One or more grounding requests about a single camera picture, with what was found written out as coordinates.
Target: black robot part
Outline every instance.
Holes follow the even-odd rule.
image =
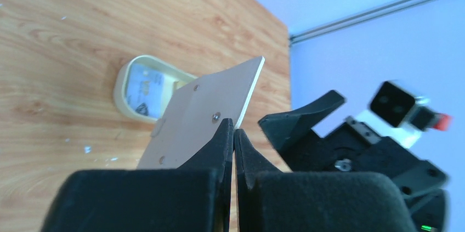
[[[74,173],[41,231],[228,231],[234,150],[242,232],[443,231],[443,171],[350,116],[324,138],[312,130],[343,103],[332,90],[259,121],[293,173],[277,169],[225,118],[177,169]]]
[[[407,89],[400,81],[385,81],[370,103],[370,110],[392,127],[409,123],[420,131],[434,127],[441,114],[426,107],[428,98]]]

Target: green led light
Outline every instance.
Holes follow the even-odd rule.
[[[431,231],[433,228],[428,225],[422,225],[422,230]]]

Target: black camera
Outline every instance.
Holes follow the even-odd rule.
[[[442,116],[426,107],[429,99],[401,81],[385,81],[370,103],[370,110],[392,127],[409,123],[421,131],[437,125]]]

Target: wooden table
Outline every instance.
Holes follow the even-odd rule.
[[[0,4],[0,231],[37,231],[73,171],[136,167],[153,125],[122,116],[112,90],[120,67],[141,54],[196,76],[265,56],[242,127],[285,168],[257,121],[290,109],[287,28],[256,1]]]

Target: beige plastic container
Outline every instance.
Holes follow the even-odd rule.
[[[192,82],[197,77],[177,69],[173,65],[170,65],[151,55],[140,55],[126,63],[121,68],[118,73],[118,77],[116,78],[115,88],[113,90],[113,99],[115,101],[116,107],[120,110],[121,113],[129,118],[148,123],[155,123],[157,118],[144,116],[137,113],[128,105],[126,101],[127,82],[131,77],[131,67],[136,63],[144,65],[150,69],[157,70],[158,72],[163,73],[165,76],[162,90],[161,115],[163,115],[166,106],[168,105],[168,102],[173,95],[173,92],[176,89]]]

